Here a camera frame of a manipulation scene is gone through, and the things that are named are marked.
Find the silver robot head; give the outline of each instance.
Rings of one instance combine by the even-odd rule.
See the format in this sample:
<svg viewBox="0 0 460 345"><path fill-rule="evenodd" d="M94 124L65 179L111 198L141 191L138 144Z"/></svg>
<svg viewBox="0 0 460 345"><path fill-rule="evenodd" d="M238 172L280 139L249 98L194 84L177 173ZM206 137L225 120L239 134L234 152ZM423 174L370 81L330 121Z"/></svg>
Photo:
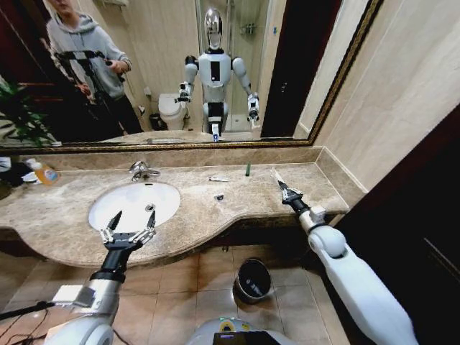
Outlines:
<svg viewBox="0 0 460 345"><path fill-rule="evenodd" d="M209 47L217 50L221 46L222 38L222 19L221 14L216 9L209 9L204 17L204 27L208 38Z"/></svg>

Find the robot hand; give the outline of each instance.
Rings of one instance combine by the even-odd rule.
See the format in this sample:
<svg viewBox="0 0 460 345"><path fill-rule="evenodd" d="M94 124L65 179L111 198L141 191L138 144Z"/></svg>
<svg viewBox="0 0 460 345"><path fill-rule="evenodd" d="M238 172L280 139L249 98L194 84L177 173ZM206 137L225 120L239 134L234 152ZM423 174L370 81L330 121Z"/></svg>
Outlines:
<svg viewBox="0 0 460 345"><path fill-rule="evenodd" d="M184 82L180 84L179 89L179 97L174 100L175 103L177 102L191 102L192 101L192 92L193 92L193 84Z"/></svg>
<svg viewBox="0 0 460 345"><path fill-rule="evenodd" d="M249 109L247 121L251 123L251 129L259 128L260 125L256 125L256 121L259 121L259 96L257 93L251 93L247 97L247 107Z"/></svg>

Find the yellow label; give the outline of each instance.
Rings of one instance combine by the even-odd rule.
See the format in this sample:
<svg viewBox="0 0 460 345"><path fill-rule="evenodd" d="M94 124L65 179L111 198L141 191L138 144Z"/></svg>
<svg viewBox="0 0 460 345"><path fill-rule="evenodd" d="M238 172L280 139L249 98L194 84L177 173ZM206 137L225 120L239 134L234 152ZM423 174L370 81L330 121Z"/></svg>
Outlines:
<svg viewBox="0 0 460 345"><path fill-rule="evenodd" d="M235 325L231 321L225 320L218 329L220 332L235 332Z"/></svg>

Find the white sink basin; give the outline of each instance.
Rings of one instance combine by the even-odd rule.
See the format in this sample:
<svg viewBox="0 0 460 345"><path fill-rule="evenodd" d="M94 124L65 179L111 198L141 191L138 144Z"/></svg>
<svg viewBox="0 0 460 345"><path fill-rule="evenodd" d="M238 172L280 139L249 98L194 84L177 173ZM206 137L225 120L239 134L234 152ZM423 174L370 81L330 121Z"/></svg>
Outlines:
<svg viewBox="0 0 460 345"><path fill-rule="evenodd" d="M164 183L133 183L110 190L91 206L88 220L95 229L105 229L123 211L115 232L143 230L155 205L155 226L165 223L179 208L179 191Z"/></svg>

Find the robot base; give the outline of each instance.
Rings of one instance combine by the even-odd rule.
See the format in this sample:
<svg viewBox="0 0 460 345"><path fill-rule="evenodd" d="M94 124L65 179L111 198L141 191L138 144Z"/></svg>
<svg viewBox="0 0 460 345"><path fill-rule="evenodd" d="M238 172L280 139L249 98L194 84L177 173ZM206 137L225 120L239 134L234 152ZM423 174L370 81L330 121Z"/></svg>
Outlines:
<svg viewBox="0 0 460 345"><path fill-rule="evenodd" d="M217 318L203 323L186 345L279 344L295 345L280 332L263 331L238 318Z"/></svg>

